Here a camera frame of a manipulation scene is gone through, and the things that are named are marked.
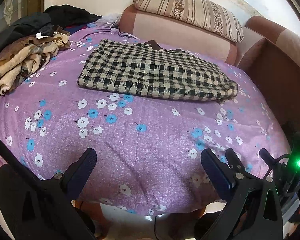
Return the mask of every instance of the folded checkered garment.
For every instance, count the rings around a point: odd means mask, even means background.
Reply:
[[[171,100],[215,100],[237,95],[238,84],[213,63],[184,51],[102,40],[87,58],[78,85]]]

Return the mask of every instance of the bed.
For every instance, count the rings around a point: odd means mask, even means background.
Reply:
[[[95,149],[97,165],[81,200],[141,215],[203,208],[219,199],[200,163],[203,149],[226,162],[225,150],[232,148],[249,172],[262,177],[267,167],[259,150],[266,148],[274,158],[289,153],[281,125],[290,121],[300,130],[300,64],[292,59],[297,49],[280,47],[282,40],[297,38],[262,17],[247,26],[245,39],[234,43],[129,6],[119,30],[78,31],[70,36],[70,49],[1,97],[0,139],[40,179],[65,171],[88,147]],[[217,64],[238,83],[238,95],[222,103],[191,102],[81,88],[78,76],[102,39],[154,39],[164,49],[181,48]],[[278,96],[285,94],[298,96],[295,104]]]

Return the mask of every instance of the blue gripper pad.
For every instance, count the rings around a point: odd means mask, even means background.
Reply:
[[[227,164],[222,163],[210,149],[201,153],[201,165],[212,182],[219,197],[230,201],[233,197],[232,189],[235,185],[233,172]]]
[[[96,163],[96,151],[88,148],[77,162],[69,166],[61,182],[61,188],[68,200],[75,200],[79,197]]]

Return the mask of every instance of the black and beige checkered cloth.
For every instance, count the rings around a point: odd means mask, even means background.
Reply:
[[[171,100],[215,100],[235,96],[238,90],[216,64],[186,52],[107,39],[87,58],[78,85]]]

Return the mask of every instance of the crumpled blanket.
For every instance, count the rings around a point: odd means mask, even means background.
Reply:
[[[59,48],[70,47],[67,32],[57,30],[53,37],[26,37],[0,53],[0,96],[18,87],[29,75],[44,67]]]

